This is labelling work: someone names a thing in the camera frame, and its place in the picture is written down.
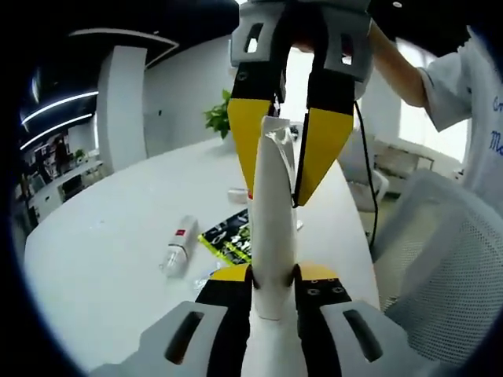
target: white wall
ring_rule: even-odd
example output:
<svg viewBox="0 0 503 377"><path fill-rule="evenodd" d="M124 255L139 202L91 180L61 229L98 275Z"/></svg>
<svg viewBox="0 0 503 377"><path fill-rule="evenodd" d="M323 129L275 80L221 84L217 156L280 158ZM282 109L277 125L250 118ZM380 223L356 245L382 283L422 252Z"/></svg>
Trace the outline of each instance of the white wall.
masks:
<svg viewBox="0 0 503 377"><path fill-rule="evenodd" d="M203 112L222 103L222 89L233 87L229 38L202 43L145 73L145 144L149 157L218 136L204 128Z"/></svg>
<svg viewBox="0 0 503 377"><path fill-rule="evenodd" d="M89 152L94 149L93 127L91 122L79 124L68 129L68 148L70 153L78 149Z"/></svg>
<svg viewBox="0 0 503 377"><path fill-rule="evenodd" d="M147 50L115 46L98 79L97 133L109 173L147 158L143 130L143 87Z"/></svg>

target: green leaves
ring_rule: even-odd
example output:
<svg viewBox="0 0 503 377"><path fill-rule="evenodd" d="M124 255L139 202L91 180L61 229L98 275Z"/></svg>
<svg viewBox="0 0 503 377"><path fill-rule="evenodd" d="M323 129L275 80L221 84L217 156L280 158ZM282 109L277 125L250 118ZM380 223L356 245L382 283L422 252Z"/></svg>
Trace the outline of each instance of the green leaves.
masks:
<svg viewBox="0 0 503 377"><path fill-rule="evenodd" d="M224 139L230 131L229 116L227 115L227 105L230 101L231 93L228 90L222 90L223 104L214 106L211 110L204 112L206 118L206 128L212 128L214 132L219 132Z"/></svg>

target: ceiling light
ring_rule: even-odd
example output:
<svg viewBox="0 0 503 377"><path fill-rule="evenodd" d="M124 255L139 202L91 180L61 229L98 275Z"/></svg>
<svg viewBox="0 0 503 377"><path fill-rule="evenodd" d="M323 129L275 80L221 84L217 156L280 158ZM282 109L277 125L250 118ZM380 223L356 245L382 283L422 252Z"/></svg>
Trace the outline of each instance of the ceiling light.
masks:
<svg viewBox="0 0 503 377"><path fill-rule="evenodd" d="M97 95L97 91L96 92L89 92L89 93L79 94L78 96L69 97L69 98L65 98L64 100L61 100L61 101L58 101L58 102L54 102L53 104L45 106L44 108L41 108L41 109L37 110L36 112L30 114L29 116L27 116L26 118L23 119L23 121L21 122L21 124L25 124L27 121L33 119L37 115L40 115L43 112L46 112L47 110L50 110L51 108L55 108L56 106L59 106L60 104L66 104L67 102L70 102L70 101L73 101L73 100L78 100L79 98L96 96L96 95Z"/></svg>
<svg viewBox="0 0 503 377"><path fill-rule="evenodd" d="M49 132L52 132L54 130L57 130L58 128L60 127L63 127L63 126L66 126L67 124L70 124L70 123L74 123L74 122L78 122L79 120L81 119L85 119L85 118L89 118L93 116L93 114L85 114L85 115L82 115L82 116L79 116L77 118L74 118L74 119L70 119L70 120L67 120L66 122L63 122L62 124L58 124L57 126L54 126L52 128L49 128L48 130L45 130L44 132L42 132L41 134L35 136L34 138L32 138L28 143L24 144L24 145L21 145L20 147L20 150L22 151L23 149L25 149L27 146L33 144L34 141L37 141L40 137L44 136L44 135L47 135Z"/></svg>

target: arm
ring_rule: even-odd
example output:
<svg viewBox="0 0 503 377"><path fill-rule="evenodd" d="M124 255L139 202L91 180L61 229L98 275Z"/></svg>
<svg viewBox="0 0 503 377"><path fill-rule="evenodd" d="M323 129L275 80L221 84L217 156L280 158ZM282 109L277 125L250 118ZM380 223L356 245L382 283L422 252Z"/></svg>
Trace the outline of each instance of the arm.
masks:
<svg viewBox="0 0 503 377"><path fill-rule="evenodd" d="M374 64L391 88L407 104L428 108L428 99L419 70L401 55L374 22L370 25L369 41Z"/></svg>

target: white t-shirt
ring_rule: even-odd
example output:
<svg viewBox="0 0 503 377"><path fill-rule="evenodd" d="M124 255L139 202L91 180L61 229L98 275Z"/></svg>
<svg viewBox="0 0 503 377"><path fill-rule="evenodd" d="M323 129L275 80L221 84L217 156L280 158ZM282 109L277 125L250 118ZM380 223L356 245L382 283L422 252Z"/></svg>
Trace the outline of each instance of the white t-shirt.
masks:
<svg viewBox="0 0 503 377"><path fill-rule="evenodd" d="M472 36L420 73L438 131L472 117L463 185L503 215L503 83L486 50Z"/></svg>

